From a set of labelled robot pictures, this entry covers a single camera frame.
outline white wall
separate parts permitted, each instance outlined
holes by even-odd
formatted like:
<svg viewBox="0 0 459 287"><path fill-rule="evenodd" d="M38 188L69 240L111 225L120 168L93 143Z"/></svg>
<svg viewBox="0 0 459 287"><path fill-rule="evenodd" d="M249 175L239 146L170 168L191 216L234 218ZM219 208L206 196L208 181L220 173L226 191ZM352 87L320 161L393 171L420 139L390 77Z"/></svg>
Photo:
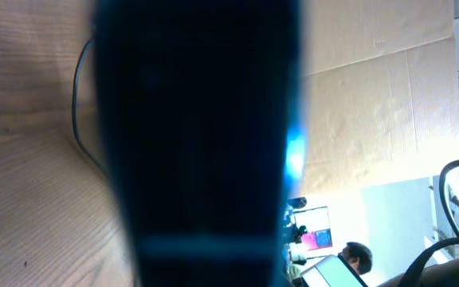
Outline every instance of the white wall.
<svg viewBox="0 0 459 287"><path fill-rule="evenodd" d="M306 208L328 207L334 246L312 255L337 254L346 242L361 242L374 255L373 270L363 276L369 286L405 272L425 249L424 237L434 233L429 185L428 179L416 179L309 196Z"/></svg>

